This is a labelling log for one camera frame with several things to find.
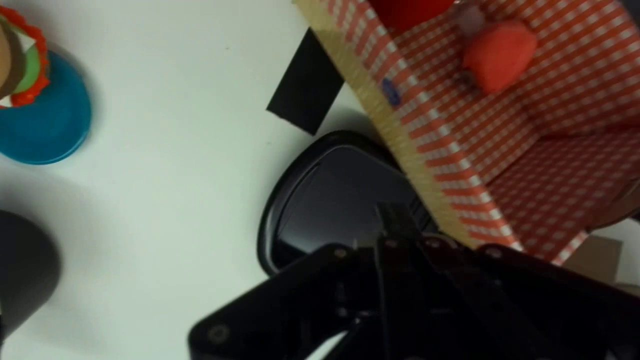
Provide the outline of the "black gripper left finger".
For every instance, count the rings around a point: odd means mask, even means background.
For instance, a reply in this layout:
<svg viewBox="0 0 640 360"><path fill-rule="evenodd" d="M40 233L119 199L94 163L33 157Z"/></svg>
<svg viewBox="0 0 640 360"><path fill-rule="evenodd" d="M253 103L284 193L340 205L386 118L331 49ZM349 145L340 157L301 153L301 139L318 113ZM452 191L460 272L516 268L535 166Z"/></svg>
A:
<svg viewBox="0 0 640 360"><path fill-rule="evenodd" d="M197 321L189 360L383 360L371 250L323 247Z"/></svg>

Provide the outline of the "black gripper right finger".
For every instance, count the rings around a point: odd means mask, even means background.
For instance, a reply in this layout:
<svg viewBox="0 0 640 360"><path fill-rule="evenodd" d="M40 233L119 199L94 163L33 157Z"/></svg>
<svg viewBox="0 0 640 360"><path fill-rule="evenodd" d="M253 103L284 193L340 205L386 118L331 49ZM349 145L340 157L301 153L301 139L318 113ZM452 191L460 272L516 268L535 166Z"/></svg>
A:
<svg viewBox="0 0 640 360"><path fill-rule="evenodd" d="M386 360L640 360L640 301L503 247L424 235L377 208Z"/></svg>

